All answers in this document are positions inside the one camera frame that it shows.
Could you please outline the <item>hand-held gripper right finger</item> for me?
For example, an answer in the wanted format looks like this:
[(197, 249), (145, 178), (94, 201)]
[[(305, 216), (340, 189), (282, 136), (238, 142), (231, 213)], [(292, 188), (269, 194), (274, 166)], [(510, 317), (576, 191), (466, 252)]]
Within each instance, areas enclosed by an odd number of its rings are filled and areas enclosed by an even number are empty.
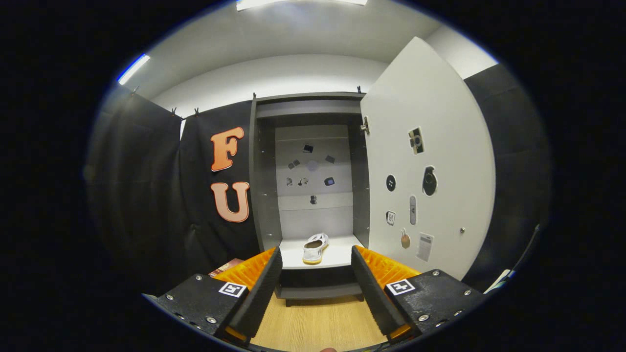
[(485, 295), (443, 270), (418, 272), (354, 245), (351, 267), (380, 331), (389, 340), (425, 338), (480, 306)]

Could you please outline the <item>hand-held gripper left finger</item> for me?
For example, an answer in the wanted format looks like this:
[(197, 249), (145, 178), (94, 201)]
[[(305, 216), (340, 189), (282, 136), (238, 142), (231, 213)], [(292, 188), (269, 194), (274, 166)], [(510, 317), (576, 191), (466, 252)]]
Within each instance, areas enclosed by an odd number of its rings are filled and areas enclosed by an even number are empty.
[(156, 298), (156, 307), (199, 334), (248, 345), (263, 321), (283, 268), (279, 247), (219, 274), (193, 274)]

